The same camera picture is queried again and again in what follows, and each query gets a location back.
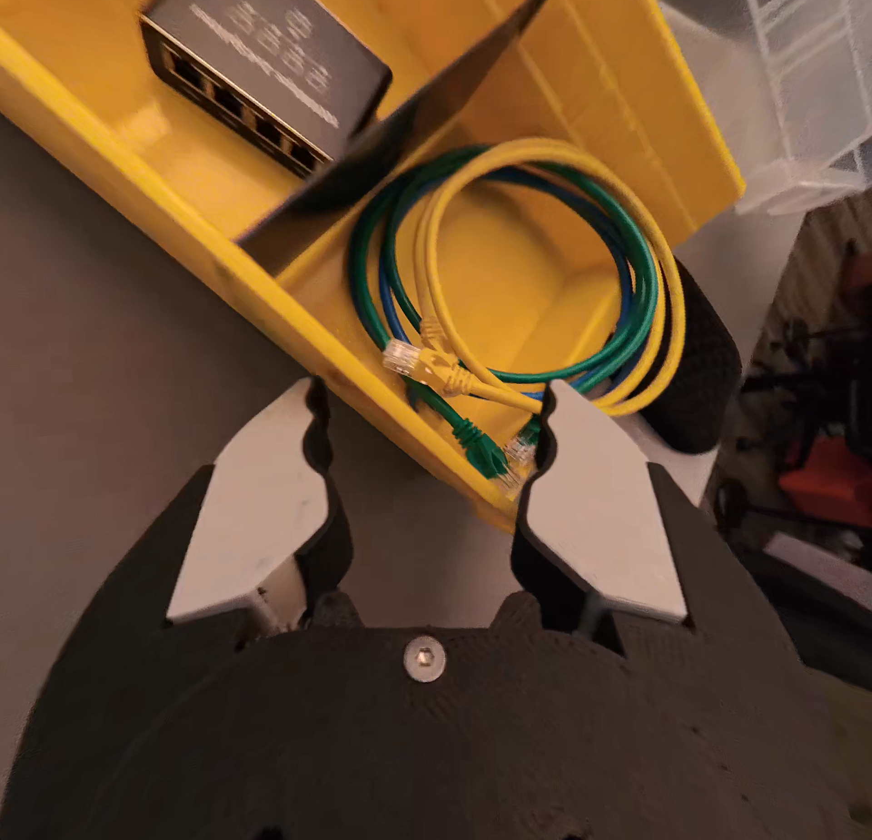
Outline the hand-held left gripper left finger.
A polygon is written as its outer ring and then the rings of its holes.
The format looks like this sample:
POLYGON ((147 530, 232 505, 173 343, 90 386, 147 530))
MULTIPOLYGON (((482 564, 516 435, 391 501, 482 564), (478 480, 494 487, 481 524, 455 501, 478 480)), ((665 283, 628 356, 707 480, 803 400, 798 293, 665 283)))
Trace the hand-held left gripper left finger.
POLYGON ((305 624, 353 560, 330 470, 330 405, 305 377, 217 456, 167 610, 174 624, 244 611, 268 635, 305 624))

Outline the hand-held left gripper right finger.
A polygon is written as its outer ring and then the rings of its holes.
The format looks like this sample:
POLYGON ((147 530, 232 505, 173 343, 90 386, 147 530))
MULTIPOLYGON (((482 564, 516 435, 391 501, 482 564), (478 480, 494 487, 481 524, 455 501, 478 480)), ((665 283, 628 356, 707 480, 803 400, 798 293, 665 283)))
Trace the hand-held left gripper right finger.
POLYGON ((593 638, 606 616, 682 625, 688 607, 646 455, 567 382, 544 392, 511 566, 545 628, 593 638))

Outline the yellow plastic bin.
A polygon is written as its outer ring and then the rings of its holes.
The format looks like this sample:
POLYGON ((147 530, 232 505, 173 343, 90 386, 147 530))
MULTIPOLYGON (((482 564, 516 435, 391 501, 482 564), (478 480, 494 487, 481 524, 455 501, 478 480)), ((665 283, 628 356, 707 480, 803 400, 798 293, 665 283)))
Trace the yellow plastic bin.
MULTIPOLYGON (((320 0, 393 71, 391 114, 524 0, 320 0)), ((515 505, 446 422, 407 403, 352 306, 345 246, 365 201, 267 271, 235 241, 302 182, 171 90, 147 62, 147 0, 1 0, 2 112, 491 524, 515 505)), ((670 247, 744 194, 658 0, 548 0, 519 45, 401 169, 468 143, 573 142, 627 185, 670 247)), ((456 327, 491 367, 592 355, 617 318, 616 270, 552 199, 472 185, 442 220, 456 327)))

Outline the grey network switch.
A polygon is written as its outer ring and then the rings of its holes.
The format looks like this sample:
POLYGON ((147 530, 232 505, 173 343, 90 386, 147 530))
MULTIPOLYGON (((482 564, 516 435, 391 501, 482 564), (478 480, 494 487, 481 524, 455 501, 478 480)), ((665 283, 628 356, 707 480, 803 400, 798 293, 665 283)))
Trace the grey network switch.
POLYGON ((300 178, 342 154, 393 79, 319 0, 150 0, 139 26, 164 83, 300 178))

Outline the orange object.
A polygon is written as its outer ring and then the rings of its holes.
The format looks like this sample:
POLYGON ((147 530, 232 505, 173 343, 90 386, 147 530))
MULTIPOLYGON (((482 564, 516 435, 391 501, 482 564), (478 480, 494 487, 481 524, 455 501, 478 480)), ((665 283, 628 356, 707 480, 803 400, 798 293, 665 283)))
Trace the orange object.
POLYGON ((871 464, 842 437, 815 440, 805 465, 782 474, 779 487, 807 516, 871 527, 871 464))

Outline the clear plastic container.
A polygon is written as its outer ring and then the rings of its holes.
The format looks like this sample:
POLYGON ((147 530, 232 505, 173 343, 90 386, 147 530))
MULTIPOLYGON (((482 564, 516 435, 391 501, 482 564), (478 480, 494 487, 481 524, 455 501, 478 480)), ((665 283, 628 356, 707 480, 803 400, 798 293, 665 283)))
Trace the clear plastic container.
POLYGON ((806 213, 871 179, 871 0, 658 0, 746 182, 806 213))

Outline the black bin divider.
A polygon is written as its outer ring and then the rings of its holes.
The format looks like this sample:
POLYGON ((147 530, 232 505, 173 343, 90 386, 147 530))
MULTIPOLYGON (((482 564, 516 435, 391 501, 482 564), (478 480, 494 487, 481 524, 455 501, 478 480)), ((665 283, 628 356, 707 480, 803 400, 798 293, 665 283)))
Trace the black bin divider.
POLYGON ((237 246, 271 276, 282 273, 463 110, 546 1, 523 1, 391 115, 355 135, 237 246))

